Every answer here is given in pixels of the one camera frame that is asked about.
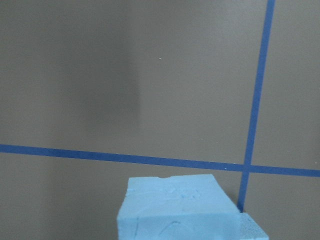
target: foam block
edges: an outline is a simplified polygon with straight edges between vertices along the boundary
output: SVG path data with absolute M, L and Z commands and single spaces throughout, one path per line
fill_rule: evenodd
M 117 225 L 119 240 L 239 240 L 241 214 L 211 174 L 132 177 Z
M 269 240 L 269 237 L 248 213 L 241 213 L 240 239 Z

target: foam block top surface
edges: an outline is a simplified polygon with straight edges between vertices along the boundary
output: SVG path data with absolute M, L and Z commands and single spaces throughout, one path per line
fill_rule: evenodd
M 118 219 L 212 213 L 239 210 L 211 174 L 131 177 Z

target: blue tape line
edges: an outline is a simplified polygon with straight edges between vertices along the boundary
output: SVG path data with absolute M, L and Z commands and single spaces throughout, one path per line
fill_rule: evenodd
M 0 153 L 242 172 L 242 164 L 0 144 Z
M 249 171 L 250 173 L 258 173 L 258 174 L 279 174 L 279 175 L 320 178 L 320 170 L 315 170 L 315 169 L 251 165 Z
M 243 212 L 244 210 L 248 182 L 250 177 L 249 171 L 250 171 L 250 165 L 252 162 L 252 155 L 254 151 L 257 122 L 258 122 L 258 115 L 259 115 L 259 106 L 260 106 L 261 92 L 262 92 L 262 86 L 263 86 L 265 69 L 266 69 L 268 45 L 269 45 L 269 39 L 270 39 L 270 33 L 271 33 L 274 8 L 275 8 L 275 0 L 268 0 L 266 5 L 265 17 L 264 17 L 264 26 L 263 26 L 263 32 L 262 32 L 259 61 L 258 61 L 258 66 L 256 71 L 255 86 L 254 86 L 252 108 L 251 108 L 251 117 L 250 117 L 250 124 L 249 124 L 248 137 L 246 142 L 245 156 L 244 156 L 243 173 L 241 177 L 238 202 L 237 202 L 237 206 L 241 212 Z
M 0 144 L 0 153 L 242 172 L 243 164 Z M 320 178 L 320 170 L 251 165 L 250 173 Z

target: painter's tape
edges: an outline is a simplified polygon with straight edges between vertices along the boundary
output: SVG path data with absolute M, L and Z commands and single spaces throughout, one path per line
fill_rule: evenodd
M 18 145 L 0 144 L 0 153 L 46 156 L 46 157 L 55 157 L 55 158 L 68 158 L 68 159 L 86 159 L 86 160 L 98 160 L 98 161 L 132 163 L 132 164 L 150 164 L 150 165 L 161 165 L 161 166 L 169 166 L 169 167 L 183 167 L 183 168 L 194 168 L 194 169 L 212 169 L 212 170 L 233 171 L 233 172 L 242 172 L 244 170 L 243 169 L 244 165 L 234 164 L 234 163 L 185 160 L 185 159 L 163 158 L 163 157 L 152 157 L 152 156 L 125 155 L 125 154 L 114 154 L 114 153 L 104 153 L 104 152 L 94 152 L 94 151 L 65 150 L 65 149 L 44 148 L 44 147 L 34 147 L 34 146 L 18 146 Z M 248 171 L 250 173 L 259 173 L 259 174 L 279 174 L 279 175 L 320 178 L 320 170 L 315 170 L 315 169 L 251 165 Z
M 250 173 L 258 173 L 258 174 L 279 174 L 279 175 L 320 178 L 320 170 L 315 170 L 315 169 L 251 165 L 249 171 Z
M 242 172 L 242 164 L 0 144 L 0 153 Z
M 247 137 L 247 142 L 246 142 L 245 156 L 244 156 L 244 166 L 243 166 L 243 172 L 242 172 L 239 195 L 238 195 L 238 202 L 237 202 L 237 206 L 241 212 L 243 212 L 243 210 L 244 210 L 248 182 L 249 182 L 249 177 L 250 177 L 249 176 L 250 175 L 249 168 L 250 168 L 250 165 L 252 162 L 252 155 L 253 155 L 253 151 L 254 151 L 257 122 L 258 122 L 258 115 L 259 115 L 259 107 L 260 107 L 260 99 L 261 99 L 262 87 L 263 87 L 263 82 L 264 82 L 264 75 L 265 75 L 266 62 L 267 62 L 267 53 L 268 53 L 268 45 L 269 45 L 269 39 L 270 39 L 270 33 L 271 33 L 274 8 L 275 8 L 275 0 L 268 0 L 267 5 L 266 5 L 265 17 L 264 17 L 264 25 L 263 25 L 260 53 L 259 53 L 259 61 L 258 61 L 258 66 L 257 66 L 257 71 L 256 71 L 255 86 L 254 86 L 253 100 L 252 100 L 252 107 L 251 107 L 250 124 L 249 124 L 248 137 Z

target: gray wall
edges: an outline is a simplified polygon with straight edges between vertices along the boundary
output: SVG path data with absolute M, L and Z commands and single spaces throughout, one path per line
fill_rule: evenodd
M 0 2 L 0 143 L 242 164 L 266 0 Z M 254 165 L 320 170 L 320 2 L 275 6 Z M 117 239 L 129 177 L 241 173 L 0 153 L 0 239 Z M 245 210 L 317 240 L 320 179 L 252 174 Z

